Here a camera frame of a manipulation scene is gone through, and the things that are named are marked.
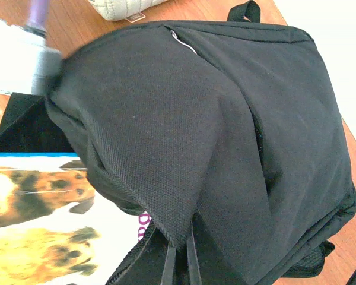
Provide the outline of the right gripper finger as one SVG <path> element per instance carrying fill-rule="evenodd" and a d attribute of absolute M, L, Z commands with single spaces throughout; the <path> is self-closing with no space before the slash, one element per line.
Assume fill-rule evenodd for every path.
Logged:
<path fill-rule="evenodd" d="M 195 238 L 193 234 L 193 228 L 190 230 L 190 234 L 186 240 L 186 256 L 187 256 L 187 271 L 189 275 L 189 284 L 202 284 L 199 262 L 196 253 Z M 160 284 L 174 284 L 176 274 L 176 248 L 168 243 L 166 259 L 164 263 L 163 273 Z"/>

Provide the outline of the black student backpack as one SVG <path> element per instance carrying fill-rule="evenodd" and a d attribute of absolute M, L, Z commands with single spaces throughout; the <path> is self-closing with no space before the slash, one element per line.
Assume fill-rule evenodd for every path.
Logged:
<path fill-rule="evenodd" d="M 311 278 L 356 213 L 341 115 L 312 37 L 263 24 L 254 1 L 227 20 L 157 21 L 105 34 L 62 59 L 42 96 L 12 93 L 0 153 L 74 153 L 94 189 L 150 215 L 105 284 Z"/>

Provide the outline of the dog picture book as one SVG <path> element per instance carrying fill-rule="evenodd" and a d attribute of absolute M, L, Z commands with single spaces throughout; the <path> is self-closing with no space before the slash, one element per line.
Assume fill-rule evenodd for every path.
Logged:
<path fill-rule="evenodd" d="M 126 214 L 74 153 L 0 153 L 0 284 L 105 284 L 150 215 Z"/>

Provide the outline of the beige pencil case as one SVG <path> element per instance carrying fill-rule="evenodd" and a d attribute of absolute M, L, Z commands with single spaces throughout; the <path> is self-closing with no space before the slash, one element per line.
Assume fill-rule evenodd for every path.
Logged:
<path fill-rule="evenodd" d="M 120 21 L 165 0 L 88 0 L 92 7 L 107 21 Z"/>

